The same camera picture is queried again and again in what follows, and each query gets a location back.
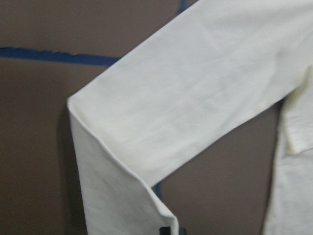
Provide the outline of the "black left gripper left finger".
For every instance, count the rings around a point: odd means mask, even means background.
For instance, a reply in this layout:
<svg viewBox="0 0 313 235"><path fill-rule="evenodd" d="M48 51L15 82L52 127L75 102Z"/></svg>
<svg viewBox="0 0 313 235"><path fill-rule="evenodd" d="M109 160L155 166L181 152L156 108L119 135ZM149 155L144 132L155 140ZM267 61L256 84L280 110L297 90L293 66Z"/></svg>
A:
<svg viewBox="0 0 313 235"><path fill-rule="evenodd" d="M170 235L170 227L160 227L159 235Z"/></svg>

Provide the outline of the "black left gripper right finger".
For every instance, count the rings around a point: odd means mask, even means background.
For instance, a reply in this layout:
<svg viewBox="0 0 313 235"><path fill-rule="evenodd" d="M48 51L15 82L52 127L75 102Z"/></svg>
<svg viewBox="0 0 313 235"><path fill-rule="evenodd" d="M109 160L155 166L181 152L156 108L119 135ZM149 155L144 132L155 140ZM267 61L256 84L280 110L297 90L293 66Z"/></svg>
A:
<svg viewBox="0 0 313 235"><path fill-rule="evenodd" d="M179 235L187 235L187 231L185 228L179 228Z"/></svg>

